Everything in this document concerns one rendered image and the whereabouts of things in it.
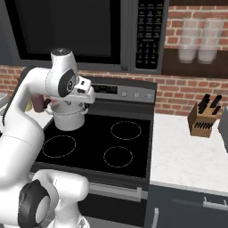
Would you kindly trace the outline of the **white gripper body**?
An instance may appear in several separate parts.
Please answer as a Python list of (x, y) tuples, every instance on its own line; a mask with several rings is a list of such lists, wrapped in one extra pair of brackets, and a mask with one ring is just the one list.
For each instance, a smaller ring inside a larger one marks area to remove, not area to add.
[(92, 104), (95, 101), (94, 88), (90, 86), (88, 91), (83, 93), (81, 89), (75, 87), (73, 91), (67, 96), (67, 100), (71, 102)]

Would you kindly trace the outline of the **dark purple eggplant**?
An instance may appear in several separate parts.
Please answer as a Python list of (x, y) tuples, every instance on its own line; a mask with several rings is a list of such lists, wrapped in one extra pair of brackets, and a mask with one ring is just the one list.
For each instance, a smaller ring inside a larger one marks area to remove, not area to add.
[(43, 112), (44, 108), (44, 96), (42, 94), (34, 94), (31, 98), (33, 103), (33, 108), (35, 112)]

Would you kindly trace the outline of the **black hob with control panel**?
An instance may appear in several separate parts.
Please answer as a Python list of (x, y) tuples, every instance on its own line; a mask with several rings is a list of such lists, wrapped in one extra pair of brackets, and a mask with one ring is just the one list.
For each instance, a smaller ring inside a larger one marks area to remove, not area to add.
[(84, 175), (92, 183), (147, 189), (157, 85), (123, 78), (89, 79), (96, 99), (84, 125), (63, 132), (50, 121), (31, 171), (50, 168)]

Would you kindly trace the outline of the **black microwave oven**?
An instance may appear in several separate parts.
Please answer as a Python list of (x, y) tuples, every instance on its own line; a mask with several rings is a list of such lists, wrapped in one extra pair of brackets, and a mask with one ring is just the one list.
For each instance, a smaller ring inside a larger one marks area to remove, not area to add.
[(161, 72), (169, 0), (0, 0), (0, 65), (49, 68), (70, 49), (80, 70)]

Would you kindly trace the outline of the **dark wooden shelf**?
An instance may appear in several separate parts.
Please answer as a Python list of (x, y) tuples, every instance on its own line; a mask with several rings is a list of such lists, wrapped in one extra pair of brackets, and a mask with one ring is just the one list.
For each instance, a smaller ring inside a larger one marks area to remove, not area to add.
[(218, 51), (211, 64), (181, 63), (177, 49), (165, 49), (162, 62), (162, 75), (180, 77), (207, 77), (228, 79), (228, 51)]

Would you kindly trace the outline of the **black oven door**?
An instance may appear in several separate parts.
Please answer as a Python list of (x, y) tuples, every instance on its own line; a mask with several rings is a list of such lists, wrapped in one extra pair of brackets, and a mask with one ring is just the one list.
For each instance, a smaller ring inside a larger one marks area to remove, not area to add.
[(147, 200), (115, 199), (89, 193), (78, 203), (90, 228), (143, 228)]

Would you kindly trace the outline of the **stack of clear cups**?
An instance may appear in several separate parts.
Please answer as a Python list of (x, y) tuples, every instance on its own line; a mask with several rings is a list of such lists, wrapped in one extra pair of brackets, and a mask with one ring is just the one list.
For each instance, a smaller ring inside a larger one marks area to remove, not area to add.
[(215, 60), (223, 26), (223, 19), (205, 19), (198, 50), (199, 63), (211, 64)]
[(201, 33), (201, 19), (183, 20), (182, 34), (178, 47), (178, 60), (181, 63), (192, 63), (196, 57)]

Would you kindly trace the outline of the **wooden knife block with knives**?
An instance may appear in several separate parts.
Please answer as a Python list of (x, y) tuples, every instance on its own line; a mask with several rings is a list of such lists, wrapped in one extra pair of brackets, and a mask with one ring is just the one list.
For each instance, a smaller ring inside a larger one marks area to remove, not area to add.
[(210, 95), (205, 94), (201, 102), (194, 105), (188, 116), (191, 136), (210, 137), (212, 126), (217, 119), (217, 112), (221, 109), (218, 105), (221, 99), (222, 96), (218, 95), (210, 101)]

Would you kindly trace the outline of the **grey appliance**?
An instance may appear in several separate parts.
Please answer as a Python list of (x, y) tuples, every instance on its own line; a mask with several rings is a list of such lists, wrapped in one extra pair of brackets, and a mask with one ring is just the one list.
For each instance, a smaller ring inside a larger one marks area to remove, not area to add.
[(228, 153), (228, 106), (224, 108), (224, 113), (221, 116), (217, 129), (222, 136), (224, 147)]

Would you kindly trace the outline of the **dark grey drawer front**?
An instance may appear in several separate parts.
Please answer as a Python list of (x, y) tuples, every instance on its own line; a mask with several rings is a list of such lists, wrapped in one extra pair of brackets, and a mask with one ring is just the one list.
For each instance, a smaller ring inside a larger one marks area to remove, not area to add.
[(222, 204), (228, 197), (151, 185), (143, 228), (151, 228), (154, 208), (157, 228), (228, 228), (228, 211), (204, 208), (203, 200)]

